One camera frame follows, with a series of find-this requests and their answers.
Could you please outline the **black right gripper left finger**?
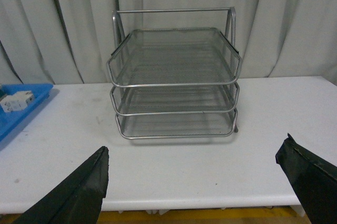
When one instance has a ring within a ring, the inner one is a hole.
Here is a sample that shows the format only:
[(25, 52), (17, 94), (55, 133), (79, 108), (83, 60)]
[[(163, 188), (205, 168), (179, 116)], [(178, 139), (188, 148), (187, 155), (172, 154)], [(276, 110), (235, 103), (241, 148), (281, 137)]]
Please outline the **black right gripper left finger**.
[(15, 223), (96, 223), (108, 187), (108, 148), (100, 147)]

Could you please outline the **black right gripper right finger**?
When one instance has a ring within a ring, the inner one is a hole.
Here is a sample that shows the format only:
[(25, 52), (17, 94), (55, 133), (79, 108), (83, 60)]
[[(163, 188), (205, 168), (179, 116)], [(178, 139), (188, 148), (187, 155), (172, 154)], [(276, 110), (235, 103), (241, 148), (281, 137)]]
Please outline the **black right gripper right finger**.
[(288, 134), (275, 155), (311, 223), (336, 223), (336, 166)]

